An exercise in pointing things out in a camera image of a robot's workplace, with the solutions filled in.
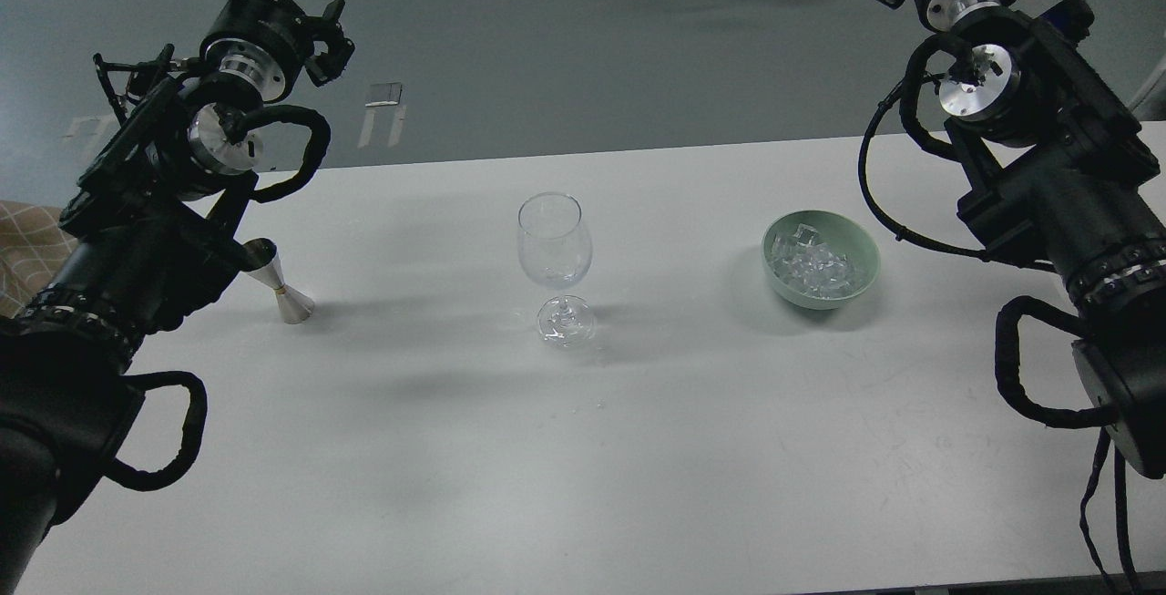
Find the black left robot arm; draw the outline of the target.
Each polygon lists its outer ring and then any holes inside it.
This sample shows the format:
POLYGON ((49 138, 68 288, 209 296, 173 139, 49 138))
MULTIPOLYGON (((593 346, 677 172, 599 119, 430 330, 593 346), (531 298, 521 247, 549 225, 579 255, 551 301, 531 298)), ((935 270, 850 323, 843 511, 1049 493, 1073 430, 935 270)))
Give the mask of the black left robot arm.
POLYGON ((150 334, 220 299, 237 275, 300 299, 274 242, 237 242, 250 203, 298 192, 332 127, 287 104, 298 75, 336 80, 354 43, 344 0, 229 0, 199 52, 93 60, 119 128, 61 214, 77 242, 45 288, 3 320, 3 593, 47 532, 101 480, 136 492, 183 478, 201 452, 208 388, 183 371, 129 374, 150 334))

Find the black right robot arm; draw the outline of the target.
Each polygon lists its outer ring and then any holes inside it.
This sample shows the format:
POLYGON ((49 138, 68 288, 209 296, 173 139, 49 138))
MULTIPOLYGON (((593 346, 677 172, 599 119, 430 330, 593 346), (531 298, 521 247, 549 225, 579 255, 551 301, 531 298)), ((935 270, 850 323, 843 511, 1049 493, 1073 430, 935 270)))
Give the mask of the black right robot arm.
MULTIPOLYGON (((874 0, 899 8, 907 0, 874 0)), ((1140 187, 1161 164, 1140 123, 1079 54, 1094 13, 1062 0, 1030 16, 1017 0, 912 0, 928 36, 863 134, 859 190, 897 242, 979 262, 1053 272, 1073 304, 1065 312, 1018 296, 997 313, 993 374, 1017 413, 1051 428, 1100 432, 1079 528, 1102 566, 1088 505, 1100 473, 1114 469, 1115 525, 1124 586, 1140 594, 1129 537, 1126 473, 1163 478, 1163 220, 1140 187), (963 249, 909 230, 869 187, 869 149, 890 110, 927 154, 951 160, 970 189, 957 216, 979 242, 963 249), (1031 399, 1021 378, 1019 328, 1030 317, 1069 332, 1090 405, 1072 411, 1031 399)))

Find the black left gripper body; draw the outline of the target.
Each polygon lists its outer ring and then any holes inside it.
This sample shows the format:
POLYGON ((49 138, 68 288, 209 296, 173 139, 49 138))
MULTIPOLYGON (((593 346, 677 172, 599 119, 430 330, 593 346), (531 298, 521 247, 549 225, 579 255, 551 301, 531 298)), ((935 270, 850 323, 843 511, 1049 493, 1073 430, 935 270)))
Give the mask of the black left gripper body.
POLYGON ((315 47, 303 18, 292 0, 229 0, 201 40, 201 60, 243 77, 266 104, 283 102, 315 47))

